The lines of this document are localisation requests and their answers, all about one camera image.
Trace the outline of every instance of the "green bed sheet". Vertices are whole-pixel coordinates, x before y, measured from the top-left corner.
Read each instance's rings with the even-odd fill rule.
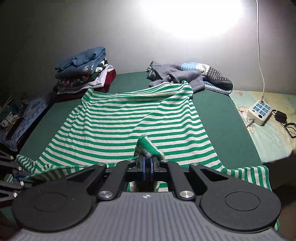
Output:
[[[119,74],[109,93],[145,89],[146,72]],[[36,126],[20,154],[37,160],[70,112],[81,100],[55,103]],[[193,103],[222,164],[229,169],[259,166],[255,145],[229,96],[204,90],[193,95]]]

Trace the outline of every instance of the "white wall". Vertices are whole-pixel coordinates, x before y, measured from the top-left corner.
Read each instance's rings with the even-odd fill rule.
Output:
[[[296,6],[259,5],[266,91],[296,94]],[[145,71],[152,60],[196,61],[217,68],[235,90],[262,90],[256,0],[6,0],[0,25],[2,97],[49,92],[60,59],[96,46],[118,74]]]

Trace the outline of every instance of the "round black base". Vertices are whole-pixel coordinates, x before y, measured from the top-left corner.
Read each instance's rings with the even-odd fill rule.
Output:
[[[26,229],[56,232],[84,220],[95,201],[82,183],[49,182],[22,192],[12,203],[12,213]]]
[[[281,203],[269,190],[247,182],[216,182],[205,192],[200,207],[216,224],[235,231],[252,232],[271,227],[276,222]]]

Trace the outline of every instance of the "red clothing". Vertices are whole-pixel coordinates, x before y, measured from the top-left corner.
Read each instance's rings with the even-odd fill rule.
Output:
[[[100,87],[100,88],[96,88],[96,89],[94,89],[94,91],[108,93],[109,87],[111,86],[111,83],[113,82],[115,77],[116,77],[116,71],[114,69],[114,70],[107,73],[104,86]],[[87,91],[87,89],[83,89],[80,92],[75,93],[75,94],[66,93],[66,94],[57,95],[56,102],[64,102],[64,101],[68,101],[68,100],[81,99],[86,91]]]

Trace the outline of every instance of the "stack of clothes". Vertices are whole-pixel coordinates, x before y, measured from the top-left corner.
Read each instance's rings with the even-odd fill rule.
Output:
[[[88,88],[107,93],[116,72],[106,59],[104,47],[89,49],[61,61],[55,68],[57,101],[80,99]]]

